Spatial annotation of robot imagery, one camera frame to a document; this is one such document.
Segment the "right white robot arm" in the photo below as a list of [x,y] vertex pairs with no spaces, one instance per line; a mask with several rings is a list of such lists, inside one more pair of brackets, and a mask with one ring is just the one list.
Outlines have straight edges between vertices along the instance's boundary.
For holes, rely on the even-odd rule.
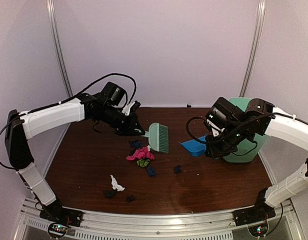
[[[233,154],[244,140],[257,144],[255,135],[275,137],[308,151],[308,123],[260,98],[250,100],[246,110],[241,110],[220,97],[205,115],[204,124],[212,132],[204,140],[207,157]],[[269,207],[274,208],[305,189],[308,158],[293,174],[260,193],[250,217],[260,221],[269,213]]]

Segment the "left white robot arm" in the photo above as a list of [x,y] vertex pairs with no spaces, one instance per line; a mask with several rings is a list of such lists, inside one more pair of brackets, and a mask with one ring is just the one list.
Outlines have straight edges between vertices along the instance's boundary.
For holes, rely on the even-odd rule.
[[38,200],[47,206],[46,213],[55,222],[66,217],[64,208],[54,203],[55,193],[48,185],[37,166],[28,146],[28,140],[34,136],[73,122],[84,120],[100,121],[114,129],[116,135],[142,136],[145,130],[141,126],[136,110],[140,102],[134,101],[119,110],[99,93],[83,93],[66,103],[57,103],[35,112],[12,110],[8,114],[5,131],[5,147],[9,163],[28,184]]

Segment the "blue plastic dustpan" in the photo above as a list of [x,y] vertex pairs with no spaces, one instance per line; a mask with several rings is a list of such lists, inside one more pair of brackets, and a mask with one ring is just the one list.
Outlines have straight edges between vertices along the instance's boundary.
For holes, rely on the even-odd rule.
[[205,156],[206,145],[204,143],[200,143],[192,139],[184,142],[179,142],[179,144],[184,147],[193,157]]

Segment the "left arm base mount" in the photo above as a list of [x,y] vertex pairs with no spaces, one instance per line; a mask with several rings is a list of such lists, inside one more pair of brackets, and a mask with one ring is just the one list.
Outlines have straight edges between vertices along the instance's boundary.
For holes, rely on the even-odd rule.
[[72,227],[80,227],[82,220],[82,211],[63,207],[59,199],[56,199],[50,205],[43,205],[38,201],[41,210],[39,217],[50,221],[47,227],[47,233],[53,239],[64,237]]

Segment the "mint green hand brush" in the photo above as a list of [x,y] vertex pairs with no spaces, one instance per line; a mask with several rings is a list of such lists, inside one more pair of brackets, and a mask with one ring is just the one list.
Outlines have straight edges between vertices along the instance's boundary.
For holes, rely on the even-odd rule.
[[169,130],[167,126],[154,122],[143,136],[148,138],[148,143],[154,151],[169,153]]

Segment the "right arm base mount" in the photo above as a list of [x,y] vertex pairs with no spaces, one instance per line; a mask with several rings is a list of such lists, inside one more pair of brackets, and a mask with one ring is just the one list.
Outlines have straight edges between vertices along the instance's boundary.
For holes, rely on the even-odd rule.
[[235,210],[234,221],[237,227],[246,225],[251,236],[265,237],[269,232],[268,220],[276,216],[275,209],[265,203],[256,203],[252,207]]

